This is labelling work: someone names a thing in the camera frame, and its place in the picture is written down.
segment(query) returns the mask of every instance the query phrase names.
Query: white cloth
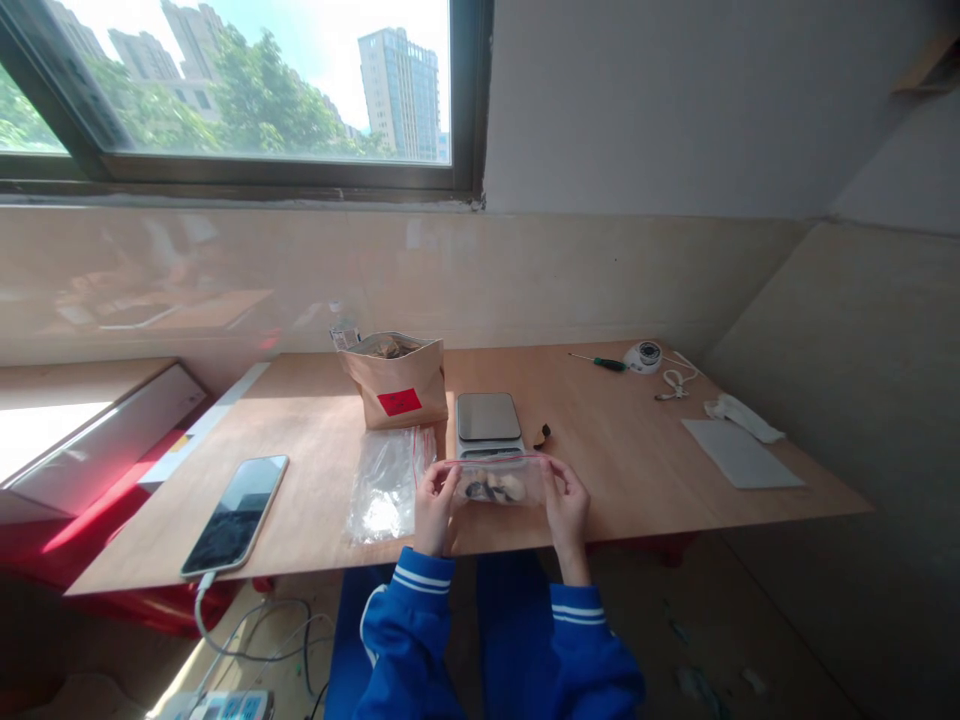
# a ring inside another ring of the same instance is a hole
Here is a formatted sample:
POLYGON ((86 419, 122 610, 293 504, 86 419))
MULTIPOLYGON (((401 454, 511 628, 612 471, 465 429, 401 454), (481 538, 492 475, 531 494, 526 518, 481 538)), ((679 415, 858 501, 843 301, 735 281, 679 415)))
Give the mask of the white cloth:
POLYGON ((708 400, 703 404, 703 411, 714 420, 732 420, 762 443, 769 444, 786 437, 733 395, 722 393, 716 400, 708 400))

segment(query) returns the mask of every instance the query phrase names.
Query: ziplock bag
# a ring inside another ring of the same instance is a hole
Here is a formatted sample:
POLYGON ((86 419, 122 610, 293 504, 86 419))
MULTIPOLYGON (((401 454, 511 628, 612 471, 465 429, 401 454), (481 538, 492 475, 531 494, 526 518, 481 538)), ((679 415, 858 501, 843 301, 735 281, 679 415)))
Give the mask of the ziplock bag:
POLYGON ((364 433, 346 527, 354 545, 413 534, 417 484, 436 459, 432 427, 364 433))
POLYGON ((540 455, 496 455, 470 460, 448 460, 460 465, 463 474, 457 483, 456 499, 499 505, 542 505, 543 480, 540 455))

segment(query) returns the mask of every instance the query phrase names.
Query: blue sleeve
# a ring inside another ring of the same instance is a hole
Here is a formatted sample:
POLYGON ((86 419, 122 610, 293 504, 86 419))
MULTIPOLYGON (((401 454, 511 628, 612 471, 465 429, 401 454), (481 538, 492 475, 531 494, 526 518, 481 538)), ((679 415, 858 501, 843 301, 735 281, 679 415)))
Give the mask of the blue sleeve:
POLYGON ((367 600, 360 639, 373 674, 354 717, 464 717, 443 664, 453 567, 404 548, 390 585, 367 600))
POLYGON ((636 660, 607 627, 596 587, 550 586, 553 651, 560 660, 557 718, 634 718, 646 687, 636 660))

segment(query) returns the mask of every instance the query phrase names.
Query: screwdriver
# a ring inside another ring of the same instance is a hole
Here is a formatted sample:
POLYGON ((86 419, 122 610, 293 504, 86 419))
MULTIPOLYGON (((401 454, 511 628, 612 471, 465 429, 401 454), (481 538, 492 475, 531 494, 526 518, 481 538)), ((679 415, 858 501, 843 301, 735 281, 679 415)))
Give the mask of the screwdriver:
POLYGON ((586 355, 577 355, 576 353, 567 353, 571 357, 583 358, 584 360, 589 360, 594 365, 599 365, 600 367, 605 367, 607 370, 613 370, 614 372, 623 372, 627 369, 627 366, 624 365, 619 360, 607 360, 606 358, 588 358, 586 355))

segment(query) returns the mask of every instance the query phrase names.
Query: tiled wall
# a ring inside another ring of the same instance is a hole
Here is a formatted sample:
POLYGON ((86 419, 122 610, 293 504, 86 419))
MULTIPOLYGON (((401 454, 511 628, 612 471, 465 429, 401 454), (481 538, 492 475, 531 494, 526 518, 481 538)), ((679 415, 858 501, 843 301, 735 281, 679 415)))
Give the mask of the tiled wall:
POLYGON ((958 278, 958 239, 821 224, 703 362, 877 508, 725 533, 866 717, 960 707, 958 278))
POLYGON ((335 298, 364 334, 451 348, 657 336, 695 358, 806 231, 780 220, 7 207, 0 364, 177 355, 222 392, 277 352, 332 350, 335 298), (178 308, 143 327, 110 319, 144 303, 178 308))

